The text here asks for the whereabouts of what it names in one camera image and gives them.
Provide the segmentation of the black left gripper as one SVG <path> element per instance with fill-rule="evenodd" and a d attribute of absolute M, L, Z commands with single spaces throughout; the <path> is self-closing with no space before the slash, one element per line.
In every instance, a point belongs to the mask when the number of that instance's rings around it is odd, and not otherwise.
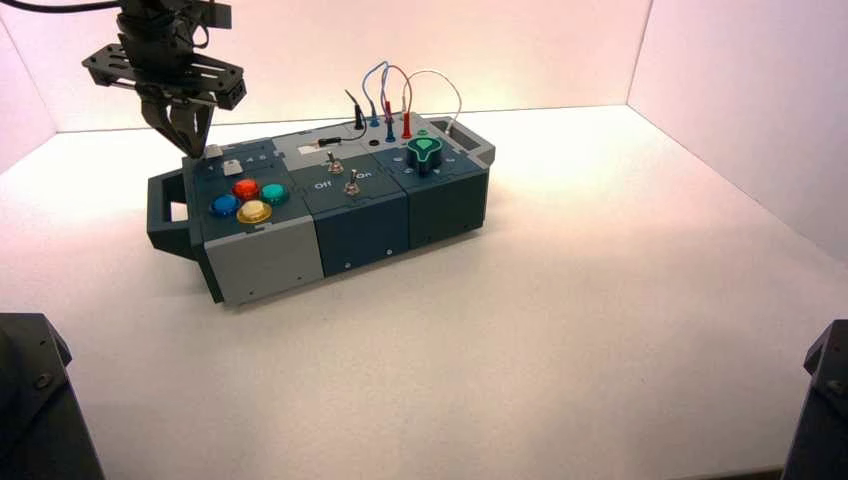
<path fill-rule="evenodd" d="M 201 156 L 215 106 L 234 109 L 246 85 L 241 67 L 198 52 L 208 44 L 196 43 L 194 32 L 230 29 L 232 15 L 121 13 L 117 24 L 119 41 L 87 56 L 82 65 L 97 85 L 156 86 L 139 88 L 143 118 L 186 155 Z M 203 94 L 211 96 L 207 103 L 201 103 Z"/>

